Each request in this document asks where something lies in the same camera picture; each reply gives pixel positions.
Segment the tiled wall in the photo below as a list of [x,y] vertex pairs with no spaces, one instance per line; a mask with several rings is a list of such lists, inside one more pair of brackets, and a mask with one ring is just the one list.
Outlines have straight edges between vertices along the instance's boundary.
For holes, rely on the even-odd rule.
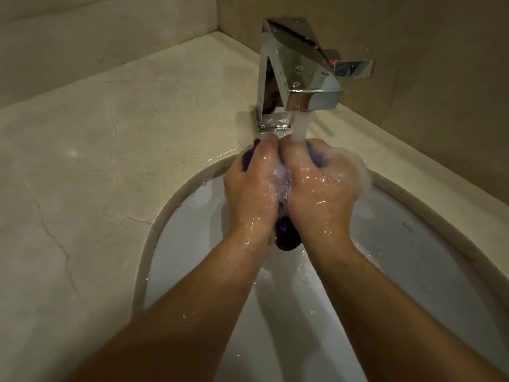
[[375,60],[341,102],[509,203],[509,0],[218,0],[259,50],[268,16],[302,16],[344,59]]
[[216,0],[0,0],[0,108],[216,29]]

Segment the purple object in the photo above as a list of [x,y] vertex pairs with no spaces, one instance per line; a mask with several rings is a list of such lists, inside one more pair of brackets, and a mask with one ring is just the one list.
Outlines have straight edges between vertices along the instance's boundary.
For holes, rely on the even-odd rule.
[[[249,163],[251,162],[251,158],[253,157],[254,150],[260,143],[260,140],[257,138],[253,142],[253,147],[247,150],[242,155],[242,170],[247,172],[249,168]],[[317,167],[322,167],[325,164],[325,160],[323,155],[313,150],[311,144],[306,141],[306,148],[308,149],[309,157],[313,161],[313,163]],[[298,247],[302,240],[300,239],[299,232],[292,224],[292,220],[286,214],[286,200],[279,199],[279,218],[276,221],[275,225],[276,232],[276,246],[281,250],[293,250]]]

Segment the faucet body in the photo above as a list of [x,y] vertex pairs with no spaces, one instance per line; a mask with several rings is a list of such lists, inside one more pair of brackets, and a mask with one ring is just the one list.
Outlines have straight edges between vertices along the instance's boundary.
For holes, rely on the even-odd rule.
[[288,130],[294,111],[335,108],[341,93],[336,73],[363,77],[370,72],[371,62],[341,62],[337,52],[322,51],[305,19],[265,19],[255,109],[258,131]]

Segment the person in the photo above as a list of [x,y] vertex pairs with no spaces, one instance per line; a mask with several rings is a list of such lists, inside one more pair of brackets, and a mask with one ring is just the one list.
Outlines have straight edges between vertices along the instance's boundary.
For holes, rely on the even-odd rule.
[[[310,140],[316,150],[329,146]],[[79,367],[68,381],[212,381],[262,265],[278,214],[272,174],[291,174],[289,217],[370,382],[508,381],[355,248],[349,237],[359,193],[345,157],[325,175],[304,144],[263,140],[247,172],[240,156],[225,175],[231,227],[175,287]]]

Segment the hand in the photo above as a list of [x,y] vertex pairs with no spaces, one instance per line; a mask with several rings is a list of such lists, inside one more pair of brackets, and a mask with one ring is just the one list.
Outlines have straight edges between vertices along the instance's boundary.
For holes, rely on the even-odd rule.
[[248,244],[266,245],[277,219],[278,199],[274,171],[279,162],[278,138],[262,140],[247,172],[237,156],[225,175],[225,194],[230,207],[231,232]]
[[283,162],[291,174],[288,213],[306,248],[350,242],[350,218],[359,195],[359,175],[337,149],[322,140],[308,140],[325,155],[318,168],[306,145],[285,137],[280,142]]

